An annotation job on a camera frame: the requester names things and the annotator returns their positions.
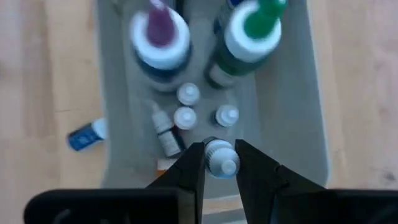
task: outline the wooden floor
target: wooden floor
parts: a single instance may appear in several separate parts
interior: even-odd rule
[[[328,146],[329,187],[398,189],[396,0],[308,0]],[[33,195],[97,187],[104,148],[65,135],[101,117],[92,0],[0,0],[0,219]]]

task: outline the black object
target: black object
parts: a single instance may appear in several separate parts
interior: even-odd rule
[[[201,223],[205,143],[192,144],[145,189],[53,190],[34,197],[31,223]],[[248,223],[398,223],[398,193],[327,190],[298,175],[243,140],[237,175]]]

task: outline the green bottle cap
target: green bottle cap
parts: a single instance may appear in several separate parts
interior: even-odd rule
[[[244,32],[252,39],[267,37],[286,8],[287,0],[258,0],[259,9],[244,23]]]

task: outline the blue bottle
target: blue bottle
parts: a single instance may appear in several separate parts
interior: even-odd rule
[[[92,123],[86,124],[76,131],[68,134],[69,146],[80,151],[95,145],[107,138],[106,123],[104,118],[97,119]]]
[[[229,18],[231,17],[232,11],[244,0],[226,0],[225,4],[222,5],[218,12],[217,18],[213,24],[213,33],[218,35],[220,31],[223,31],[228,25]]]

